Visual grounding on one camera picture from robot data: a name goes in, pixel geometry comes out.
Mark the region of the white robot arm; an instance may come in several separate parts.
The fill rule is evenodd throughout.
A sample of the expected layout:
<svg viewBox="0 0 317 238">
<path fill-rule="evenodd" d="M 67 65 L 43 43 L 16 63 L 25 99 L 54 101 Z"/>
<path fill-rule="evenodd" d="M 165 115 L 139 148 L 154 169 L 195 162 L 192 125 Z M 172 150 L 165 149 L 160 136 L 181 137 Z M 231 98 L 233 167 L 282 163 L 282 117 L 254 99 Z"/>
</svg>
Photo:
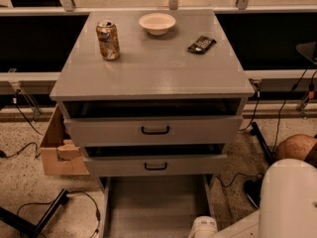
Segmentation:
<svg viewBox="0 0 317 238">
<path fill-rule="evenodd" d="M 317 238 L 317 169 L 277 161 L 264 175 L 257 211 L 221 231 L 213 217 L 197 217 L 188 238 Z"/>
</svg>

